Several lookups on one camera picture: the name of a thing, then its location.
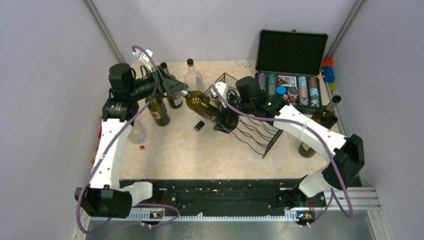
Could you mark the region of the green wine bottle front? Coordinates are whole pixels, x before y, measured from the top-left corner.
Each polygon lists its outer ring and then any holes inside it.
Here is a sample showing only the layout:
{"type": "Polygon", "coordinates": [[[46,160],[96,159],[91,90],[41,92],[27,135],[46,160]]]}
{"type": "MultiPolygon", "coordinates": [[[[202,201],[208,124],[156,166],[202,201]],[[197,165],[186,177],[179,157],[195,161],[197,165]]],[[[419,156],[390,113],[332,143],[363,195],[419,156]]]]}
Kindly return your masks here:
{"type": "Polygon", "coordinates": [[[215,123],[214,115],[220,111],[221,102],[210,98],[199,90],[184,90],[181,92],[189,109],[210,122],[215,123]]]}

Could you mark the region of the black wire wine rack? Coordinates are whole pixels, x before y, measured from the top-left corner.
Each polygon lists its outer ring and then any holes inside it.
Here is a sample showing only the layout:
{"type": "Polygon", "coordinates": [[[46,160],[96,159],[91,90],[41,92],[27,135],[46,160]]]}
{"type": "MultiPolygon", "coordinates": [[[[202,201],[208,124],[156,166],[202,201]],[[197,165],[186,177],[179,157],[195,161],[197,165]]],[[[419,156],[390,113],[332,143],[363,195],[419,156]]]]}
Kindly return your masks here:
{"type": "Polygon", "coordinates": [[[269,123],[240,116],[231,135],[264,159],[282,133],[269,123]]]}

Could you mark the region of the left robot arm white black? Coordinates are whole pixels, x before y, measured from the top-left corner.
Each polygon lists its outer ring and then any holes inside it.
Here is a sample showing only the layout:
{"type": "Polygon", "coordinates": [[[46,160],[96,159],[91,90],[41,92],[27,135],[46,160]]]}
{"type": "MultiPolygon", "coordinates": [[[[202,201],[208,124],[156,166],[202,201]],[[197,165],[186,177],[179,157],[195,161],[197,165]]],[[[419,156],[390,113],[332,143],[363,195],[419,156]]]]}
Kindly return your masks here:
{"type": "Polygon", "coordinates": [[[109,68],[109,96],[102,108],[100,142],[90,179],[75,190],[77,209],[90,217],[120,218],[129,216],[132,207],[144,202],[154,207],[160,202],[159,191],[151,182],[139,181],[120,186],[120,169],[125,145],[136,117],[146,109],[139,101],[146,97],[168,97],[187,90],[186,83],[166,74],[156,66],[144,78],[136,78],[127,63],[109,68]]]}

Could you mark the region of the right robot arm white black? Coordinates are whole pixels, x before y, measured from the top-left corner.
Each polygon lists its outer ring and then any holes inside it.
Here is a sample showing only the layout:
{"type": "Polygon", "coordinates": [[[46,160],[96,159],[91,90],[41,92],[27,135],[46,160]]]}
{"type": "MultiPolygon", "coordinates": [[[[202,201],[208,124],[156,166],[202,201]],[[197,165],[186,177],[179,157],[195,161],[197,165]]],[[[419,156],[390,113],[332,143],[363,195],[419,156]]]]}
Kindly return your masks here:
{"type": "Polygon", "coordinates": [[[241,111],[235,102],[228,101],[229,91],[226,83],[217,82],[211,86],[210,92],[230,113],[237,117],[272,122],[275,128],[305,143],[327,161],[326,167],[301,180],[298,189],[293,192],[293,200],[297,205],[307,206],[316,194],[330,189],[342,191],[346,200],[350,198],[347,188],[365,165],[364,142],[360,136],[345,136],[334,132],[282,99],[279,104],[270,101],[263,104],[264,109],[273,117],[248,114],[241,111]]]}

